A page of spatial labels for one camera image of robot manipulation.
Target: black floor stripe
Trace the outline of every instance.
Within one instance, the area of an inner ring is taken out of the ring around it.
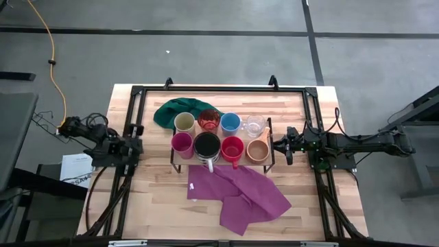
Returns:
[[[405,39],[438,39],[439,34],[380,34],[380,33],[342,33],[315,32],[316,38],[405,38]]]
[[[41,27],[0,27],[0,32],[45,34]],[[98,35],[177,35],[177,36],[271,36],[306,37],[306,32],[281,31],[202,31],[202,30],[112,30],[84,28],[51,28],[52,34],[98,34]]]
[[[302,0],[303,14],[305,15],[305,23],[307,25],[309,49],[311,50],[311,59],[313,61],[314,74],[316,76],[317,86],[324,86],[322,68],[318,59],[316,37],[314,36],[314,28],[309,13],[309,6],[307,0]]]

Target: wooden tabletop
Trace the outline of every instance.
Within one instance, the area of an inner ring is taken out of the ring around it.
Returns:
[[[116,84],[108,107],[109,126],[122,133],[132,84]],[[335,120],[338,106],[335,88],[318,86],[323,124]],[[272,118],[273,139],[280,139],[288,126],[302,131],[305,113],[299,93],[255,92],[148,92],[143,113],[144,154],[134,175],[123,230],[125,239],[229,239],[229,240],[324,240],[316,180],[306,154],[296,153],[294,164],[275,152],[276,164],[266,174],[291,202],[292,208],[271,222],[250,224],[244,236],[220,226],[222,203],[187,199],[187,166],[178,174],[170,165],[172,131],[153,121],[155,111],[177,97],[193,97],[212,104],[223,113],[234,112],[245,119],[250,114]],[[263,174],[263,167],[249,166]],[[114,169],[107,169],[97,182],[90,202],[90,222],[98,219],[108,204]],[[368,235],[359,192],[354,178],[344,170],[334,171],[340,207],[360,233]],[[332,210],[331,230],[335,231]],[[85,232],[84,210],[78,234]]]

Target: purple towel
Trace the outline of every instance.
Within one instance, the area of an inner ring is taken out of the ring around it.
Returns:
[[[274,220],[291,207],[269,178],[244,166],[217,165],[213,173],[189,166],[187,199],[221,200],[219,224],[241,236],[249,223]]]

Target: concrete floor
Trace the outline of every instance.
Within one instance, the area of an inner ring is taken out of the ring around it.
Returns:
[[[1,25],[40,26],[26,3],[11,0]],[[38,0],[52,27],[151,30],[306,31],[300,0]],[[309,0],[316,32],[437,33],[439,1]],[[288,85],[316,85],[307,38],[238,36],[54,35],[55,77],[68,115],[105,113],[113,84],[174,82],[266,84],[270,75]],[[346,131],[374,133],[393,112],[439,83],[439,40],[318,38],[327,86],[335,86]],[[34,82],[0,82],[1,92],[33,91],[37,110],[62,117],[49,80],[46,34],[0,33],[0,70],[31,71]],[[17,167],[35,172],[82,151],[60,144],[33,124]],[[439,199],[401,202],[416,188],[409,161],[373,154],[358,169],[371,237],[439,245]]]

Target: blue cup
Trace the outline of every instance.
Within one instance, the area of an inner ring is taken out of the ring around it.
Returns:
[[[225,137],[236,135],[240,125],[241,119],[235,113],[226,113],[221,117],[221,129]]]

